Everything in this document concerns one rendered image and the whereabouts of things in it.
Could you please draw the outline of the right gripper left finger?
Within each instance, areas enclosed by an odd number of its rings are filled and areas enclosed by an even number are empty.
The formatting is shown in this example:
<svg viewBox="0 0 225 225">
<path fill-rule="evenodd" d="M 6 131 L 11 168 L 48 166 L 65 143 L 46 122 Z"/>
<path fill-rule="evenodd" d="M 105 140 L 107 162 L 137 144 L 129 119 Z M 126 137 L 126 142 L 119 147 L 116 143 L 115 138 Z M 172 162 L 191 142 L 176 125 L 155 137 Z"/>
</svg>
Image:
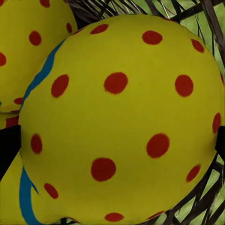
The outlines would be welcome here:
<svg viewBox="0 0 225 225">
<path fill-rule="evenodd" d="M 0 181 L 21 148 L 21 125 L 0 130 Z"/>
</svg>

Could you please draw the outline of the wicker basket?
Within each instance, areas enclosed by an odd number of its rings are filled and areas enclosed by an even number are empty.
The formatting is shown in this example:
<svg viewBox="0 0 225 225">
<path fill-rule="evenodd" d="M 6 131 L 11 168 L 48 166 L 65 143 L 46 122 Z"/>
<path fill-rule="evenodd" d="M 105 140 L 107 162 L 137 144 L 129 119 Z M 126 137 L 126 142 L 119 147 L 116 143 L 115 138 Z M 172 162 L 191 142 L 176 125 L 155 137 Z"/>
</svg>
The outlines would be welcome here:
<svg viewBox="0 0 225 225">
<path fill-rule="evenodd" d="M 71 7 L 74 15 L 78 16 L 86 24 L 92 24 L 92 23 L 102 21 L 103 19 L 106 19 L 103 16 L 104 13 L 106 13 L 107 18 L 112 16 L 117 16 L 123 13 L 131 14 L 131 12 L 133 14 L 149 15 L 140 6 L 135 4 L 134 0 L 128 0 L 128 2 L 132 5 L 133 8 L 131 8 L 124 0 L 120 0 L 122 7 L 118 3 L 116 3 L 115 0 L 97 0 L 97 1 L 96 0 L 66 0 L 66 1 Z M 223 65 L 225 67 L 225 38 L 221 30 L 220 24 L 218 22 L 215 10 L 213 8 L 214 6 L 220 3 L 223 3 L 225 7 L 225 0 L 198 0 L 198 1 L 192 0 L 192 1 L 195 3 L 195 5 L 185 10 L 177 2 L 177 0 L 171 0 L 177 12 L 177 14 L 175 14 L 162 3 L 162 0 L 158 0 L 158 2 L 162 5 L 167 15 L 167 19 L 175 21 L 176 23 L 179 23 L 179 24 L 181 20 L 183 19 L 186 19 L 193 15 L 197 15 L 200 12 L 204 12 L 212 32 L 212 38 L 214 38 L 216 41 L 217 47 L 219 49 L 219 52 L 223 61 Z M 162 15 L 156 9 L 152 0 L 145 0 L 145 2 L 149 6 L 153 16 L 160 16 L 165 18 L 165 16 Z M 169 17 L 166 9 L 173 15 L 173 17 L 171 18 Z M 214 209 L 214 206 L 216 204 L 220 191 L 225 182 L 225 163 L 224 165 L 222 165 L 219 162 L 217 162 L 217 157 L 218 157 L 218 152 L 216 156 L 214 157 L 214 160 L 212 164 L 210 165 L 209 169 L 207 170 L 205 175 L 202 177 L 202 180 L 199 182 L 199 184 L 176 206 L 174 206 L 172 209 L 165 212 L 165 214 L 167 215 L 167 218 L 165 219 L 162 225 L 189 225 L 194 218 L 196 218 L 205 210 L 207 211 L 201 225 L 214 225 L 216 223 L 220 215 L 225 210 L 225 200 L 224 200 L 222 204 L 219 206 L 219 208 L 215 211 L 215 213 L 211 216 L 211 213 Z M 205 186 L 207 185 L 212 169 L 215 169 L 218 172 L 220 172 L 219 179 L 209 189 L 209 191 L 203 196 L 203 198 L 200 199 L 205 189 Z M 181 207 L 187 204 L 187 202 L 189 202 L 194 197 L 195 197 L 195 201 L 190 213 L 180 223 L 179 220 L 174 215 L 175 212 L 180 210 Z M 148 220 L 143 223 L 139 223 L 139 225 L 154 225 L 156 221 L 159 219 L 159 217 L 160 216 L 154 217 L 151 220 Z M 75 223 L 75 221 L 71 221 L 70 223 L 67 224 L 67 219 L 68 218 L 62 216 L 61 224 L 53 223 L 51 225 L 72 225 Z"/>
</svg>

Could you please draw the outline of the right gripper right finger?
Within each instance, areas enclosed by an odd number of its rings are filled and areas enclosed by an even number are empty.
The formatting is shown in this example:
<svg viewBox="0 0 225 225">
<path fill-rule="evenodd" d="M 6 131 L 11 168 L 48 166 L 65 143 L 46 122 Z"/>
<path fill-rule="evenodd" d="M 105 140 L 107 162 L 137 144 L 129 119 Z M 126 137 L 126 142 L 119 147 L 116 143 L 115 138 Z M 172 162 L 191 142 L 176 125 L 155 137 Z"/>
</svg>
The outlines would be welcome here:
<svg viewBox="0 0 225 225">
<path fill-rule="evenodd" d="M 218 129 L 218 138 L 216 143 L 216 151 L 225 161 L 225 127 L 220 126 Z"/>
</svg>

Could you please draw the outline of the easter egg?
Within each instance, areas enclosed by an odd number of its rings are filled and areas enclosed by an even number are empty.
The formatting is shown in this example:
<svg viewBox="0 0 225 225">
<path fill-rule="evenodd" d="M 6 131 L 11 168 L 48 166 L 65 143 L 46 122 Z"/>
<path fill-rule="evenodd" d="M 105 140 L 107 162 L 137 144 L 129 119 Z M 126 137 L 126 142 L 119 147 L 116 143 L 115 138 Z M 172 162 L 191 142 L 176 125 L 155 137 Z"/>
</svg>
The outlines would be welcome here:
<svg viewBox="0 0 225 225">
<path fill-rule="evenodd" d="M 45 58 L 18 124 L 30 183 L 82 225 L 139 225 L 202 180 L 225 127 L 225 84 L 200 36 L 160 16 L 88 24 Z"/>
<path fill-rule="evenodd" d="M 0 130 L 18 125 L 19 114 L 0 112 Z M 51 225 L 62 216 L 38 195 L 18 151 L 0 181 L 0 225 Z"/>
<path fill-rule="evenodd" d="M 66 0 L 0 0 L 0 113 L 20 112 L 35 72 L 78 30 Z"/>
</svg>

